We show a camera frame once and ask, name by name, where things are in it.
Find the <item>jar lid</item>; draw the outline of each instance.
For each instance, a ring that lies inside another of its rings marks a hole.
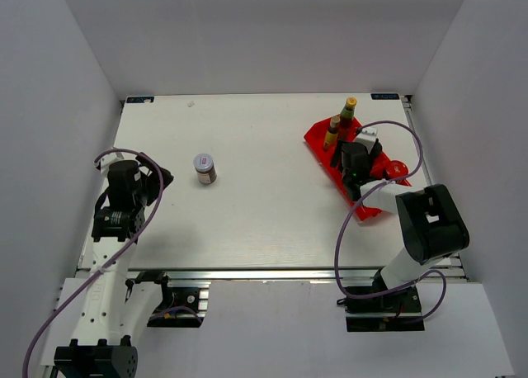
[[[409,169],[407,165],[400,161],[390,161],[385,166],[385,173],[389,179],[398,178],[401,176],[407,176],[409,174]]]
[[[213,167],[213,158],[209,154],[198,154],[194,160],[197,172],[208,172]]]

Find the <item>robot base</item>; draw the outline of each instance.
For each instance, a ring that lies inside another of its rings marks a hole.
[[[376,292],[372,286],[352,286],[346,291],[353,295]],[[346,330],[352,332],[423,331],[422,305],[415,287],[369,300],[341,299],[345,305]]]

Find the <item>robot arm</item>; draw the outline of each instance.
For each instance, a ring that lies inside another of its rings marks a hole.
[[[151,174],[142,172],[142,166]],[[91,274],[102,270],[126,240],[139,231],[145,206],[153,203],[159,193],[157,175],[140,156],[137,160],[124,160],[120,154],[110,154],[101,160],[99,168],[108,178],[108,188],[96,203]],[[173,177],[160,169],[167,187]],[[133,243],[87,288],[69,346],[57,347],[55,351],[55,365],[67,378],[135,376],[138,353],[134,345],[152,312],[171,304],[167,283],[157,272],[138,276],[135,284],[127,280],[135,249]]]
[[[381,182],[389,182],[363,200],[364,206],[399,217],[405,247],[381,270],[375,283],[378,289],[388,290],[418,279],[442,258],[467,248],[469,233],[445,186],[406,187],[390,182],[390,178],[371,176],[382,150],[376,137],[375,128],[363,128],[353,142],[344,144],[341,170],[343,184],[354,201]]]
[[[361,195],[382,181],[367,182]],[[443,185],[426,188],[390,183],[363,201],[397,214],[404,248],[381,272],[383,290],[416,280],[437,264],[469,245],[469,233],[450,193]]]

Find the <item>jar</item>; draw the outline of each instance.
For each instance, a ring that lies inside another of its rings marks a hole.
[[[215,164],[209,154],[198,154],[194,160],[198,180],[202,184],[211,184],[216,180]]]

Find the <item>red lid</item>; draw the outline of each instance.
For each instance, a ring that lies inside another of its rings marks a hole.
[[[385,177],[388,179],[405,176],[406,174],[409,174],[409,169],[403,162],[390,161],[385,166]]]

